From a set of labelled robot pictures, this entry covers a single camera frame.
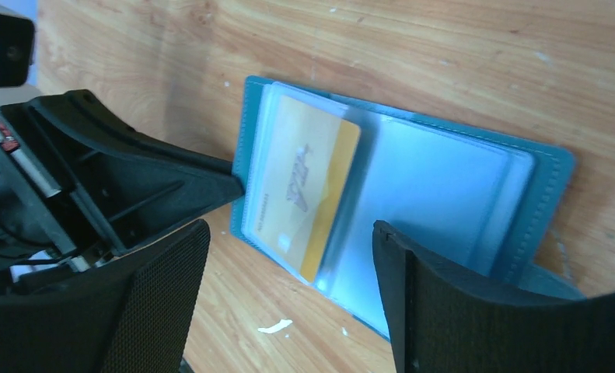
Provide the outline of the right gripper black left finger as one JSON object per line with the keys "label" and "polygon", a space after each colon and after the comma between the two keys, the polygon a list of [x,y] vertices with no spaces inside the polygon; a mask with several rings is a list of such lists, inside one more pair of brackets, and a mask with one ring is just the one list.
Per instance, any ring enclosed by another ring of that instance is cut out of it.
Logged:
{"label": "right gripper black left finger", "polygon": [[0,372],[188,372],[210,241],[200,219],[101,267],[22,276],[0,295]]}

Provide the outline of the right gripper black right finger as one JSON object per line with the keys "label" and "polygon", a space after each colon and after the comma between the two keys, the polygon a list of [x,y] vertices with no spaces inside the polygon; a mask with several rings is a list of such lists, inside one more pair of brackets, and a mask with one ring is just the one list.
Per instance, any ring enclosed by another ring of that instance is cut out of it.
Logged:
{"label": "right gripper black right finger", "polygon": [[615,292],[567,300],[482,276],[377,221],[398,372],[615,372]]}

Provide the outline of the gold yellow credit card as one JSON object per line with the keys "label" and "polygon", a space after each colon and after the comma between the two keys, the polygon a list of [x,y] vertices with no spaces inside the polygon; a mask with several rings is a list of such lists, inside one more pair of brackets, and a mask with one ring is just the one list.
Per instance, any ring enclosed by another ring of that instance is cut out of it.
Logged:
{"label": "gold yellow credit card", "polygon": [[260,112],[242,231],[288,270],[318,274],[361,128],[346,109],[269,92]]}

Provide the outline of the blue leather card holder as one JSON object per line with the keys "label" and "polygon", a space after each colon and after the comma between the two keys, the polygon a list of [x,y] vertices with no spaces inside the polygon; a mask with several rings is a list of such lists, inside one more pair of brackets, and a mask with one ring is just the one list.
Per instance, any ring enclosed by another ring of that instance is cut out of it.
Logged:
{"label": "blue leather card holder", "polygon": [[[282,96],[361,128],[357,152],[316,272],[288,260],[290,235],[255,239],[260,192]],[[580,299],[568,280],[533,258],[574,172],[561,146],[517,138],[332,92],[251,75],[245,81],[233,174],[245,195],[232,205],[232,234],[304,284],[388,338],[372,258],[372,230],[383,220],[458,264],[542,295]]]}

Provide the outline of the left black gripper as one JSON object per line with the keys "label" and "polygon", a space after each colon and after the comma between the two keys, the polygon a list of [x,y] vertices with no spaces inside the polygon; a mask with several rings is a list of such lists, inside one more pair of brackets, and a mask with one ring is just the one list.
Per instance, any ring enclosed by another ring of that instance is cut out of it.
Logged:
{"label": "left black gripper", "polygon": [[0,106],[0,295],[38,252],[109,260],[242,195],[230,162],[136,131],[87,89]]}

